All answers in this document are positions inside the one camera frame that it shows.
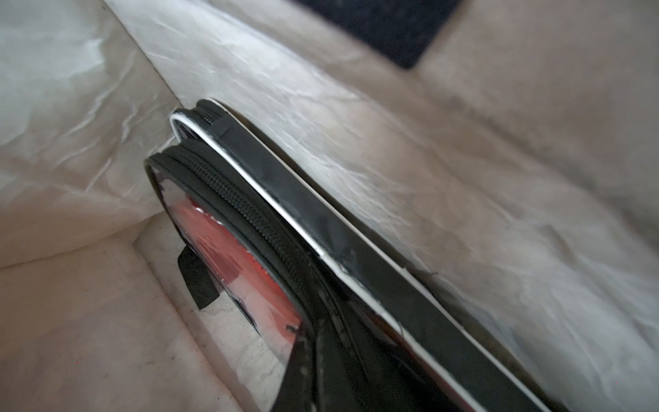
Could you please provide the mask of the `orange ball paddle case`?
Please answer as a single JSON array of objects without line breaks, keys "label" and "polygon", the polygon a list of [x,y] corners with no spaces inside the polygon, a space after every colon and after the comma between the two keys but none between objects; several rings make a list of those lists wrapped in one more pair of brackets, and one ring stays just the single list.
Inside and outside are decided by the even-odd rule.
[{"label": "orange ball paddle case", "polygon": [[333,276],[401,338],[466,411],[547,411],[528,386],[477,343],[429,292],[328,203],[281,156],[216,101],[170,118],[286,221]]}]

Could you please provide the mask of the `cream canvas tote bag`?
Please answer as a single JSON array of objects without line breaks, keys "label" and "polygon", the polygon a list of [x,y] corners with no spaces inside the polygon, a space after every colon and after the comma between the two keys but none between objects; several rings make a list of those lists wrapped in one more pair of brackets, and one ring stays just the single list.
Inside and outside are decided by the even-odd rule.
[{"label": "cream canvas tote bag", "polygon": [[142,163],[211,97],[545,402],[658,408],[658,4],[463,1],[393,65],[295,1],[1,4],[1,408],[266,411]]}]

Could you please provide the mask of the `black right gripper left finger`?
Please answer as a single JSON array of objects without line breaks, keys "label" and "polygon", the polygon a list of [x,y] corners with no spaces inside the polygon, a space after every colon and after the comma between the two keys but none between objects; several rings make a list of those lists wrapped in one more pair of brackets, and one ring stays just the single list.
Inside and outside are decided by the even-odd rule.
[{"label": "black right gripper left finger", "polygon": [[313,411],[315,396],[314,348],[304,334],[298,334],[288,360],[280,391],[271,412]]}]

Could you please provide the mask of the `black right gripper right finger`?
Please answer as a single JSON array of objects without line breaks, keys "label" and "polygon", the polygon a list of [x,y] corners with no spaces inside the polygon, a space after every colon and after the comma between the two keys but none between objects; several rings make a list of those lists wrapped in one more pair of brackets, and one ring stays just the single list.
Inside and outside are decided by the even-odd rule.
[{"label": "black right gripper right finger", "polygon": [[381,403],[372,384],[377,348],[367,332],[359,328],[348,333],[344,345],[336,329],[322,322],[316,340],[317,405],[321,411],[379,411]]}]

